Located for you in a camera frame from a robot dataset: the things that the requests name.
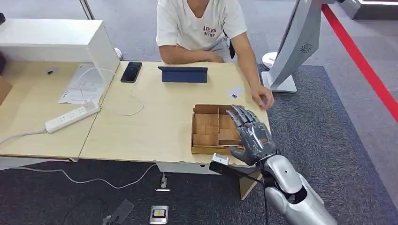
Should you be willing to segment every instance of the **blue tablet cover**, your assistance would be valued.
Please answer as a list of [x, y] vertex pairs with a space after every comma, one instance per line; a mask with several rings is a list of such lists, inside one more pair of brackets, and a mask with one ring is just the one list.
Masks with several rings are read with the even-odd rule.
[[206, 67], [158, 67], [162, 82], [207, 83]]

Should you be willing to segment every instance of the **white t-shirt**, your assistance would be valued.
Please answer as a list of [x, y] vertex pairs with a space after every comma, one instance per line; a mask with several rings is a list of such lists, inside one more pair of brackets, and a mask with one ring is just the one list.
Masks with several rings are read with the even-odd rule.
[[209, 0], [202, 18], [197, 18], [187, 0], [159, 0], [158, 46], [180, 45], [189, 50], [208, 50], [225, 37], [246, 32], [242, 8], [237, 0]]

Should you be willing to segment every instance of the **cardboard box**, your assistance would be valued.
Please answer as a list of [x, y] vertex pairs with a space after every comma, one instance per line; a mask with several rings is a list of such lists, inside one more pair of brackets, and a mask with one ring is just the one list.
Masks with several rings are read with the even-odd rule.
[[8, 93], [11, 91], [12, 86], [0, 76], [0, 105], [6, 99]]
[[230, 155], [229, 146], [243, 150], [230, 105], [195, 105], [192, 115], [192, 154]]

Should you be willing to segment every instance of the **metal forearm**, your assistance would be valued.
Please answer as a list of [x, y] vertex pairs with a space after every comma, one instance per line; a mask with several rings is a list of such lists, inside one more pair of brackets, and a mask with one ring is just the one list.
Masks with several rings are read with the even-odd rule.
[[227, 111], [234, 121], [244, 151], [230, 147], [231, 154], [248, 165], [256, 164], [264, 177], [265, 196], [269, 204], [291, 225], [336, 225], [322, 199], [307, 180], [296, 172], [284, 156], [277, 155], [270, 132], [257, 116], [242, 106]]
[[275, 179], [274, 184], [268, 183], [265, 188], [267, 201], [289, 224], [337, 225], [322, 199], [286, 157], [275, 155], [263, 164], [264, 179]]

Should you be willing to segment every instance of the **man's arm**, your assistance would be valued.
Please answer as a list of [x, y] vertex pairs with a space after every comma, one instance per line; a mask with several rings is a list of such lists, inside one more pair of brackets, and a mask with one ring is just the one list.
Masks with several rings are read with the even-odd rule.
[[[262, 108], [269, 109], [274, 103], [272, 91], [265, 88], [260, 83], [259, 71], [257, 69], [256, 57], [246, 32], [239, 34], [231, 39], [232, 45], [237, 54], [237, 61], [243, 75], [246, 77], [250, 85], [253, 100]], [[261, 97], [265, 97], [267, 102], [264, 103]]]
[[168, 64], [184, 64], [194, 62], [224, 62], [214, 52], [187, 50], [176, 45], [163, 45], [159, 47], [161, 58]]

